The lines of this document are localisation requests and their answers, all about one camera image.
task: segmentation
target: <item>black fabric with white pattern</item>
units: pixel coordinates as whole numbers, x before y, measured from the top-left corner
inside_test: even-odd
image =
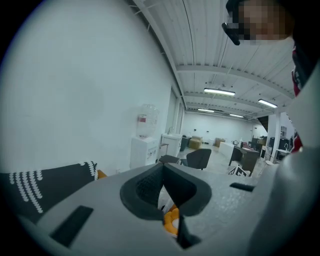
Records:
[[[90,161],[46,170],[0,173],[2,192],[14,213],[36,223],[51,207],[96,180]]]

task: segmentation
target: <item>ceiling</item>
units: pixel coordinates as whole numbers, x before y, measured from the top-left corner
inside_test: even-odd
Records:
[[[293,41],[235,46],[221,24],[227,0],[133,0],[159,40],[188,111],[221,110],[246,119],[283,112],[294,98]],[[206,94],[204,88],[235,92]],[[274,110],[258,103],[278,105]]]

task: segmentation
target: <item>desk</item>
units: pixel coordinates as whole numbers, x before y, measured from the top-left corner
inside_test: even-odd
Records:
[[[232,161],[239,161],[242,164],[242,169],[244,171],[250,171],[250,177],[254,171],[259,156],[260,153],[258,151],[234,146],[229,166]]]

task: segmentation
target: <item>white pillar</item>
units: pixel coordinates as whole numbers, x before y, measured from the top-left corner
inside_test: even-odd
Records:
[[[269,147],[270,138],[276,136],[276,115],[271,114],[268,119],[268,135],[266,139],[267,147]]]
[[[175,109],[174,109],[173,125],[172,125],[174,134],[177,133],[176,129],[177,129],[177,123],[178,123],[179,106],[180,106],[180,97],[176,98],[176,101],[175,101]]]
[[[185,117],[185,110],[184,110],[184,106],[181,105],[181,108],[182,108],[182,117],[181,117],[181,125],[180,125],[180,132],[179,134],[181,134],[181,131],[182,131],[182,126],[184,124],[184,117]]]
[[[280,133],[281,133],[280,115],[281,115],[280,113],[277,113],[275,115],[275,136],[274,136],[274,145],[273,145],[273,151],[272,151],[272,157],[273,157],[272,160],[275,159],[277,149],[279,148]]]

